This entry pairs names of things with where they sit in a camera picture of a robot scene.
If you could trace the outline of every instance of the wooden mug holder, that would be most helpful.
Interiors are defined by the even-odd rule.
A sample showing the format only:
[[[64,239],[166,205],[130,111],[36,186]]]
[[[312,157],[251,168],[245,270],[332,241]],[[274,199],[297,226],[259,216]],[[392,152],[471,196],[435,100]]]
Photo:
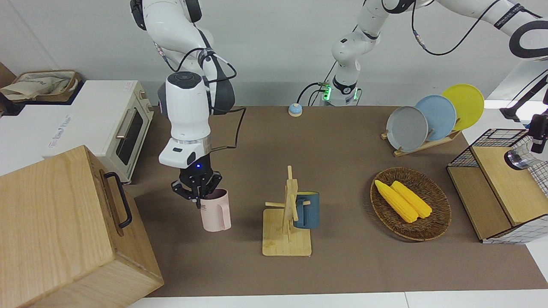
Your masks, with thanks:
[[[299,220],[296,207],[297,179],[293,179],[291,166],[287,166],[285,202],[265,202],[268,207],[262,214],[262,254],[265,256],[310,256],[312,244],[310,230],[293,226]]]
[[[428,132],[428,135],[426,136],[426,138],[430,137],[430,135],[434,132],[433,129],[431,129],[429,132]],[[400,156],[404,156],[404,155],[407,155],[407,154],[411,154],[411,153],[415,153],[415,152],[418,152],[418,151],[422,151],[422,150],[426,150],[426,149],[429,149],[431,147],[434,147],[434,146],[437,146],[437,145],[440,145],[440,144],[444,144],[444,143],[448,143],[450,141],[453,141],[460,133],[462,132],[462,130],[453,130],[451,131],[451,133],[449,133],[449,135],[447,135],[447,137],[443,138],[443,139],[439,139],[439,140],[436,140],[436,141],[424,141],[423,145],[419,146],[418,149],[414,150],[414,151],[411,151],[411,152],[403,152],[402,151],[402,148],[399,147],[399,149],[397,149],[396,151],[394,151],[394,156],[395,157],[400,157]],[[388,130],[386,130],[384,133],[381,134],[381,139],[383,140],[386,140],[388,139]]]

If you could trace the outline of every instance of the yellow plate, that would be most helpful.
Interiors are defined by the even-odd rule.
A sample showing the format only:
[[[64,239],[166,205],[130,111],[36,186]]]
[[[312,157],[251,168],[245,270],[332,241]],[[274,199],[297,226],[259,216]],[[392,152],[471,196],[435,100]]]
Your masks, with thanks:
[[[483,114],[483,95],[473,85],[452,85],[442,95],[455,106],[456,118],[458,120],[453,128],[454,130],[463,130],[476,124]]]

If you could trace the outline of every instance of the oven door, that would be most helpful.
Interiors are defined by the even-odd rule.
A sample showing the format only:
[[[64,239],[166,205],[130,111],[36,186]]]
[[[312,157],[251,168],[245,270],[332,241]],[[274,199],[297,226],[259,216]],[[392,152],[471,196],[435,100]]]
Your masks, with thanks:
[[[122,124],[116,133],[110,154],[112,163],[124,172],[129,181],[135,168],[135,163],[141,151],[142,142],[149,127],[150,120],[141,104],[134,98],[133,104],[126,110]]]

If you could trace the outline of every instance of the woven basket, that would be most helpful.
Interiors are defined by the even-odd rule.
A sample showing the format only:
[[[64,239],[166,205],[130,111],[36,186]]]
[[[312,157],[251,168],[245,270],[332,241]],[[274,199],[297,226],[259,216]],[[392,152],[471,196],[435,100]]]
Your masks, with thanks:
[[[375,186],[375,180],[392,185],[396,180],[411,189],[432,208],[427,218],[419,218],[414,223],[405,222],[390,207]],[[371,184],[371,203],[380,221],[399,236],[414,241],[428,241],[442,236],[451,223],[451,207],[445,193],[436,183],[424,174],[402,167],[390,168],[377,174]]]

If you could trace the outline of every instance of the wooden mug tree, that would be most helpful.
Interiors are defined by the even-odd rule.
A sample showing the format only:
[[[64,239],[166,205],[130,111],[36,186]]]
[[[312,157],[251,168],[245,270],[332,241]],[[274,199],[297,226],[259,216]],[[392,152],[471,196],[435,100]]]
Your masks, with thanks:
[[[296,199],[297,180],[293,179],[291,166],[287,166],[285,203],[265,202],[268,207],[262,213],[262,254],[266,256],[310,256],[312,244],[310,230],[293,226],[299,220]]]

